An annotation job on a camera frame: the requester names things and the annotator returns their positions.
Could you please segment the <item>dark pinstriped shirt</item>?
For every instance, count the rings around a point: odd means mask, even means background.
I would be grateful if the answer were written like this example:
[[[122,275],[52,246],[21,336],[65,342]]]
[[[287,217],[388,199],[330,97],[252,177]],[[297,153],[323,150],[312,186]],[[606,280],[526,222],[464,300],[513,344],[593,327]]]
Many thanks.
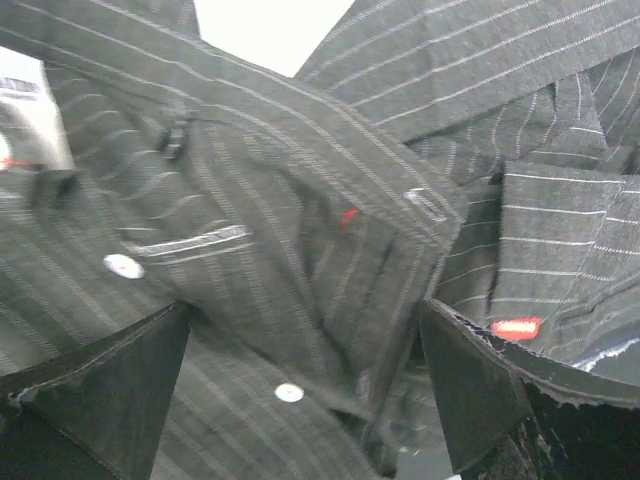
[[[639,5],[356,1],[287,77],[191,1],[5,1],[1,378],[172,304],[148,479],[449,457],[424,303],[639,389]]]

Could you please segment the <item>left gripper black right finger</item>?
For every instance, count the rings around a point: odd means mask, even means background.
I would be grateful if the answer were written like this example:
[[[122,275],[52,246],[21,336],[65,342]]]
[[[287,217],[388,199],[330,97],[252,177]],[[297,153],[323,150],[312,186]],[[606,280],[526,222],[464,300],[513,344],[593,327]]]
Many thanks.
[[[637,386],[540,357],[436,300],[420,336],[462,478],[638,478]]]

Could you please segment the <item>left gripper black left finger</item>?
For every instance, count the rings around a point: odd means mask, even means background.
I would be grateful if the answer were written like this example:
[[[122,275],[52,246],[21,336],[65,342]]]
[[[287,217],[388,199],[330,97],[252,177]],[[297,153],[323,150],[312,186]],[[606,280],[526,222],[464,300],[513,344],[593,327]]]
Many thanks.
[[[172,304],[1,378],[4,479],[148,479],[190,333]]]

